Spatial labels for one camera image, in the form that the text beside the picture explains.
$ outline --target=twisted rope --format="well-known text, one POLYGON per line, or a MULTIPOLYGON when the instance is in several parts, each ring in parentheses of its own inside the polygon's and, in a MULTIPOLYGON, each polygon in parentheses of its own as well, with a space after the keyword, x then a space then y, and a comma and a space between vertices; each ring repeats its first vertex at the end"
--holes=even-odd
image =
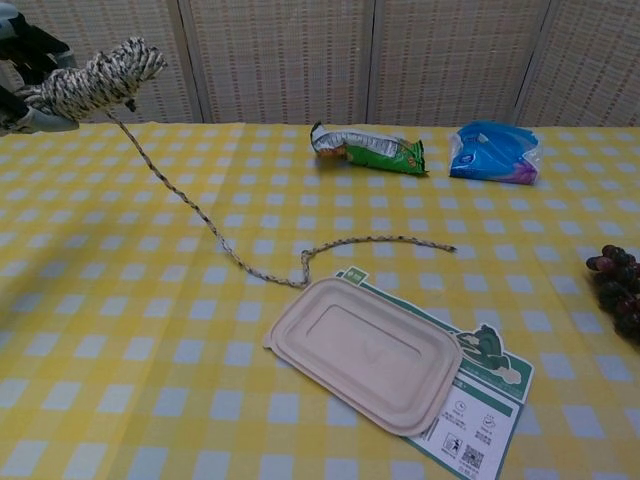
POLYGON ((25 101, 43 110, 45 113, 80 120, 95 110, 104 110, 131 143, 138 150, 140 156, 153 174, 173 193, 189 205, 204 221, 211 233, 218 239, 222 249, 245 272, 266 282, 302 289, 311 283, 309 262, 317 254, 331 250, 340 245, 370 242, 401 242, 413 245, 437 248, 447 252, 455 252, 455 247, 441 243, 423 240, 404 235, 376 235, 364 237, 348 237, 326 242, 311 250, 300 253, 302 265, 302 280, 278 277, 265 273, 245 262, 229 245, 227 239, 220 233, 215 223, 194 203, 183 191, 173 185, 167 177, 158 170, 144 149, 124 125, 107 107, 122 103, 123 100, 133 99, 140 84, 153 78, 166 63, 162 54, 155 48, 148 48, 142 39, 132 38, 110 55, 98 54, 82 70, 57 70, 42 85, 23 89, 25 101))

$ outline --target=yellow checkered tablecloth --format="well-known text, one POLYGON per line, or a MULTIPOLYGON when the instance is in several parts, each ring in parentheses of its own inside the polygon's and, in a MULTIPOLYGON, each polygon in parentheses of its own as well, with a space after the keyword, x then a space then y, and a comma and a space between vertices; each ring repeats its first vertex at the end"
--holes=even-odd
MULTIPOLYGON (((274 273, 342 236, 456 245, 340 247, 312 272, 360 266, 536 366, 503 478, 640 478, 640 355, 584 267, 605 243, 640 258, 640 130, 538 130, 532 188, 448 178, 447 129, 376 129, 422 138, 423 179, 318 167, 309 127, 133 129, 274 273)), ((117 127, 5 137, 0 163, 0 478, 450 478, 262 348, 299 292, 236 268, 117 127)))

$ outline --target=paper food container lid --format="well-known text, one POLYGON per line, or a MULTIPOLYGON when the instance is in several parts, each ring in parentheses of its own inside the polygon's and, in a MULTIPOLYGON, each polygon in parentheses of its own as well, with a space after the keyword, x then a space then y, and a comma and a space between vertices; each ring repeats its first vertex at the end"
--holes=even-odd
POLYGON ((338 278, 309 286, 273 325, 264 346, 402 436, 429 427, 462 362, 453 335, 338 278))

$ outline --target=woven panel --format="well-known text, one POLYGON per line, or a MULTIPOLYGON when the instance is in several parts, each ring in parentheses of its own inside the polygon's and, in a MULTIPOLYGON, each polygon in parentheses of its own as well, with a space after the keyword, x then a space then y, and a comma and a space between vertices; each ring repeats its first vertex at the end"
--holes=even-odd
POLYGON ((519 123, 638 125, 640 2, 563 0, 550 21, 519 123))
MULTIPOLYGON (((130 36, 144 37, 147 44, 157 46, 164 53, 169 66, 156 80, 142 87, 136 113, 122 107, 118 115, 128 122, 199 120, 189 101, 166 0, 20 0, 14 3, 27 22, 67 43, 79 67, 96 52, 111 50, 130 36)), ((21 85, 13 68, 7 65, 2 68, 14 88, 21 85)), ((100 115, 95 119, 104 121, 100 115)))
POLYGON ((191 0, 213 120, 364 121, 372 3, 191 0))
POLYGON ((376 13, 372 123, 505 120, 546 0, 386 0, 376 13))

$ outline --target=plastic wrapper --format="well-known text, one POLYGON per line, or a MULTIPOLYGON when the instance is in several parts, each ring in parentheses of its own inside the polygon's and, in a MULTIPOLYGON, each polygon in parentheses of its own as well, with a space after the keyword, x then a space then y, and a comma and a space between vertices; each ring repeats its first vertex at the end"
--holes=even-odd
POLYGON ((402 138, 358 130, 329 131, 318 122, 311 129, 311 146, 320 158, 339 158, 363 167, 423 175, 424 147, 402 138))
POLYGON ((533 185, 540 174, 542 145, 524 128, 473 122, 450 137, 449 175, 533 185))

